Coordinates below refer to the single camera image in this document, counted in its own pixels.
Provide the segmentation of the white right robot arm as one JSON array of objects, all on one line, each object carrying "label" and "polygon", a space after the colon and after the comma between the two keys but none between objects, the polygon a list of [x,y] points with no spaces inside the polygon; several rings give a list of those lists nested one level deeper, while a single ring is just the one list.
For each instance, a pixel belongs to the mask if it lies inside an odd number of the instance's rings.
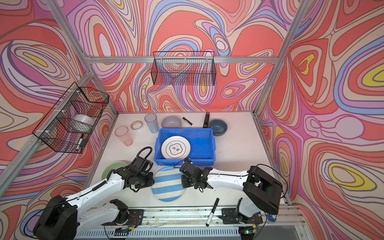
[{"label": "white right robot arm", "polygon": [[205,189],[229,189],[245,193],[247,197],[240,200],[238,207],[244,217],[250,218],[260,211],[270,215],[279,212],[283,185],[260,165],[251,166],[247,171],[228,172],[211,167],[201,169],[185,159],[179,170],[185,189],[193,187],[201,192]]}]

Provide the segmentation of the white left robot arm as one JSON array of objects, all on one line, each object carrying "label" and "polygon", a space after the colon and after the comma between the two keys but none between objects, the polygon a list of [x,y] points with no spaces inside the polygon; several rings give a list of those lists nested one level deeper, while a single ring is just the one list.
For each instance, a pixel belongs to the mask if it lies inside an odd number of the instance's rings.
[{"label": "white left robot arm", "polygon": [[101,182],[68,197],[52,198],[42,210],[33,234],[39,240],[73,240],[97,226],[125,225],[132,217],[128,206],[118,199],[99,208],[94,206],[126,188],[138,192],[155,181],[153,162],[137,156],[129,165],[110,170]]}]

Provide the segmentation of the white plate with green rings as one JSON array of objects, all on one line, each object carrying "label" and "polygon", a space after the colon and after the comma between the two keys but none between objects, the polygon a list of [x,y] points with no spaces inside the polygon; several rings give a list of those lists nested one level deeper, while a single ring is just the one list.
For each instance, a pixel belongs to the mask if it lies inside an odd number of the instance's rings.
[{"label": "white plate with green rings", "polygon": [[177,160],[188,157],[191,153],[190,142],[181,136],[167,138],[161,146],[161,153],[164,159]]}]

